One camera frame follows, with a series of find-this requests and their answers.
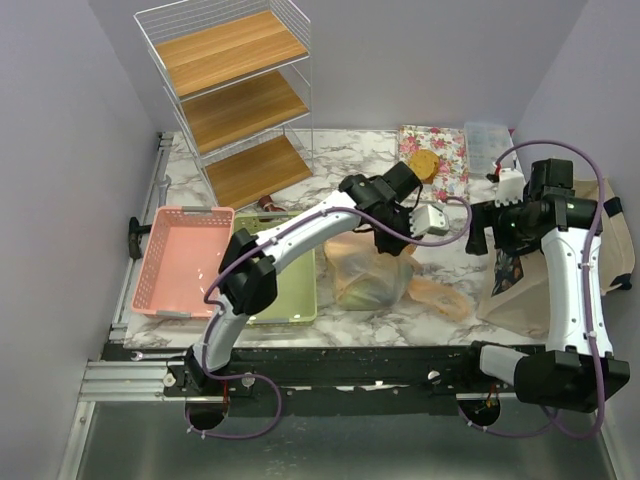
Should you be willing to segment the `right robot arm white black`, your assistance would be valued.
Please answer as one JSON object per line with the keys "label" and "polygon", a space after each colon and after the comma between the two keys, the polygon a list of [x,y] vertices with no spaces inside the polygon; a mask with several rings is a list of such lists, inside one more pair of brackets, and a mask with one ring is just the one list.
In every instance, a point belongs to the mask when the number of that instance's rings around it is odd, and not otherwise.
{"label": "right robot arm white black", "polygon": [[627,362],[614,357],[603,320],[599,257],[602,197],[584,198],[574,188],[573,164],[547,159],[525,177],[501,168],[491,177],[496,197],[473,205],[467,253],[493,249],[507,256],[540,252],[547,270],[549,329],[543,351],[480,343],[477,357],[460,367],[460,379],[480,392],[499,379],[529,404],[591,413],[630,379]]}

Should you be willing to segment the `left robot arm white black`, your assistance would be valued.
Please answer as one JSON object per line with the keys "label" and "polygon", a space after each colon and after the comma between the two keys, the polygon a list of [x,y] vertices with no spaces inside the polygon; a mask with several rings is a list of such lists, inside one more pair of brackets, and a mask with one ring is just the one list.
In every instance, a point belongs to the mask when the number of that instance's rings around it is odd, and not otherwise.
{"label": "left robot arm white black", "polygon": [[399,255],[420,237],[411,230],[412,209],[401,202],[421,188],[416,174],[397,163],[382,175],[345,177],[326,199],[281,225],[257,234],[234,233],[204,293],[204,303],[214,311],[201,339],[187,350],[188,384],[201,395],[220,387],[220,369],[229,363],[249,317],[275,301],[278,275],[300,256],[363,224],[373,228],[380,252]]}

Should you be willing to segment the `orange plastic grocery bag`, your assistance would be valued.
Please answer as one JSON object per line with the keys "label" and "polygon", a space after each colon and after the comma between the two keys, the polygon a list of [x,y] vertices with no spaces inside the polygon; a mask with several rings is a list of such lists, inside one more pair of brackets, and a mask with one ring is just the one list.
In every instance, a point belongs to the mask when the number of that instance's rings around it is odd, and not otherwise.
{"label": "orange plastic grocery bag", "polygon": [[392,256],[377,251],[372,233],[347,232],[326,241],[323,251],[334,300],[343,310],[382,310],[407,297],[453,321],[471,314],[461,293],[419,275],[413,246]]}

